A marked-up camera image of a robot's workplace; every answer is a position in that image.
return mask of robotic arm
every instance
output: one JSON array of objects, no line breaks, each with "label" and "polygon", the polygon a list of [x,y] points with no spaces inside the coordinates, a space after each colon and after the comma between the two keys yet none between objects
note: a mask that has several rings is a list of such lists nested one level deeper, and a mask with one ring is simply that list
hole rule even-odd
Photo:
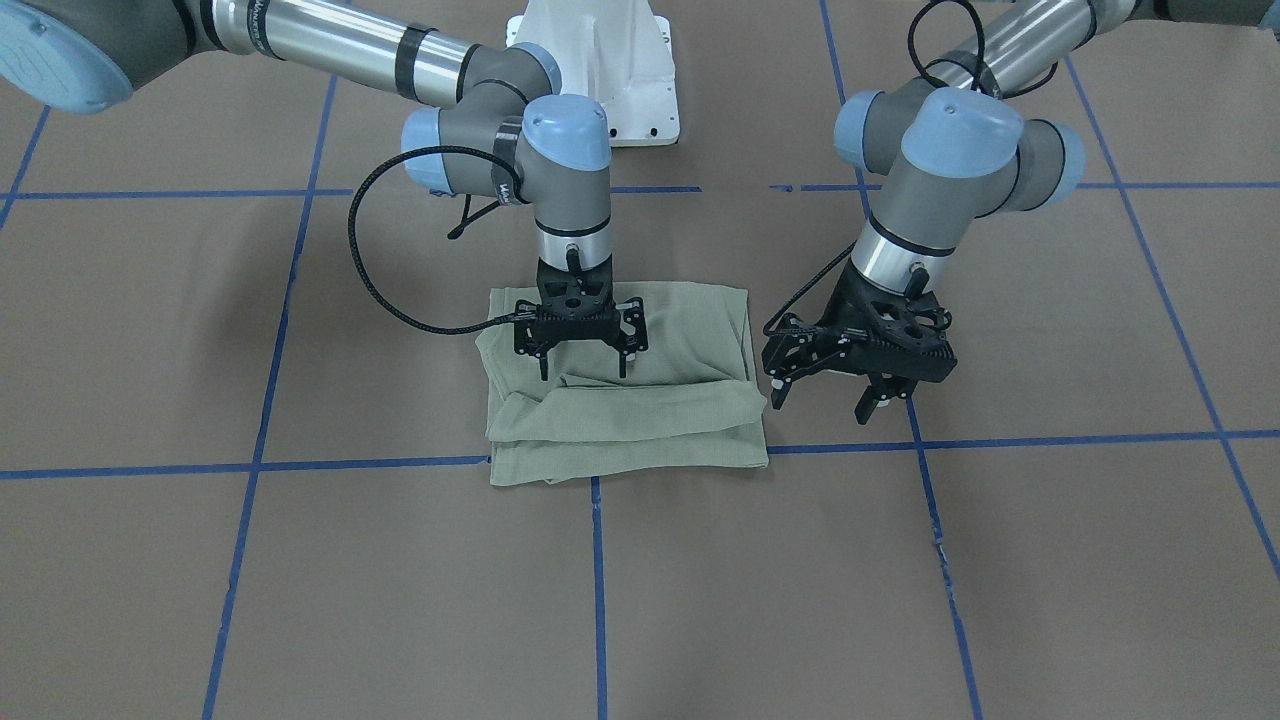
[{"label": "robotic arm", "polygon": [[[544,379],[548,351],[566,340],[607,342],[622,375],[646,348],[643,302],[613,301],[604,110],[558,95],[559,68],[540,46],[494,50],[330,0],[0,0],[0,74],[70,113],[123,102],[210,50],[260,53],[430,105],[404,126],[402,143],[416,152],[397,163],[411,178],[439,193],[532,204],[541,304],[522,302],[508,322]],[[353,202],[352,251],[370,291],[406,319],[378,295],[355,243],[372,179]]]},{"label": "robotic arm", "polygon": [[[916,15],[913,36],[940,1]],[[969,224],[1056,202],[1084,174],[1084,147],[1070,128],[1024,122],[1002,99],[1034,90],[1044,81],[1033,81],[1068,53],[1126,19],[1257,27],[1268,9],[1276,13],[1272,0],[1029,0],[983,28],[964,5],[978,35],[928,65],[910,47],[919,77],[892,94],[859,92],[841,109],[837,154],[888,178],[858,241],[764,328],[774,409],[800,378],[822,370],[865,375],[855,418],[867,424],[877,407],[911,397],[922,380],[942,382],[955,368],[951,314],[932,291]],[[818,323],[787,313],[845,256]]]}]

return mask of green cloth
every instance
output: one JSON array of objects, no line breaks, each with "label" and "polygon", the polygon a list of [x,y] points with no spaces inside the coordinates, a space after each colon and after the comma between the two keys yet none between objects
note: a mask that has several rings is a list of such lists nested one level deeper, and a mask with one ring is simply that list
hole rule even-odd
[{"label": "green cloth", "polygon": [[[513,351],[512,325],[480,333],[489,374],[495,486],[612,475],[641,468],[714,465],[763,468],[764,397],[746,291],[698,283],[617,283],[614,299],[641,297],[649,350],[618,378],[617,352],[598,341],[550,351],[549,380],[538,361]],[[494,290],[489,316],[534,288]]]}]

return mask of folded cloth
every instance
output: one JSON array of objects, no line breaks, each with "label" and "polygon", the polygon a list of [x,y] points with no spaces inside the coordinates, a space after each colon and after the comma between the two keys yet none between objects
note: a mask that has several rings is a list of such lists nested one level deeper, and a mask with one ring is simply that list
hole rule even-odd
[{"label": "folded cloth", "polygon": [[[516,355],[515,329],[480,333],[476,347],[489,375],[489,421],[495,486],[611,475],[641,468],[714,465],[763,468],[764,397],[746,291],[698,283],[617,283],[617,300],[645,304],[649,350],[618,378],[618,354],[598,341],[550,351],[549,379],[538,360]],[[494,290],[489,316],[534,288]]]}]

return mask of white plastic stand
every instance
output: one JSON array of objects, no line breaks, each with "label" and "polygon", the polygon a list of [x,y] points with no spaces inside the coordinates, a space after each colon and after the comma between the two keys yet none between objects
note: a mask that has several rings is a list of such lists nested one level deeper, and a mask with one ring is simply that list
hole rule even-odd
[{"label": "white plastic stand", "polygon": [[671,23],[648,0],[530,0],[507,45],[536,42],[561,67],[562,92],[604,106],[614,147],[680,138]]}]

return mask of black bracket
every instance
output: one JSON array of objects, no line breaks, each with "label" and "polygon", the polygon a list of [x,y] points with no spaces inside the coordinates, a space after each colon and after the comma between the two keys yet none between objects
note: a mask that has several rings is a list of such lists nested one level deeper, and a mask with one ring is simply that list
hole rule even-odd
[{"label": "black bracket", "polygon": [[618,377],[625,378],[627,363],[649,348],[644,301],[632,297],[613,302],[612,258],[590,270],[577,266],[576,256],[571,260],[571,272],[539,261],[538,290],[543,302],[516,302],[520,315],[515,322],[516,354],[536,357],[545,380],[553,347],[570,340],[598,340],[618,352]]},{"label": "black bracket", "polygon": [[886,292],[846,263],[817,324],[787,313],[777,328],[765,328],[762,360],[772,378],[773,407],[782,407],[800,378],[823,370],[865,375],[869,386],[854,410],[865,425],[877,407],[911,397],[919,382],[946,379],[956,366],[950,325],[951,314],[932,292],[910,299]]}]

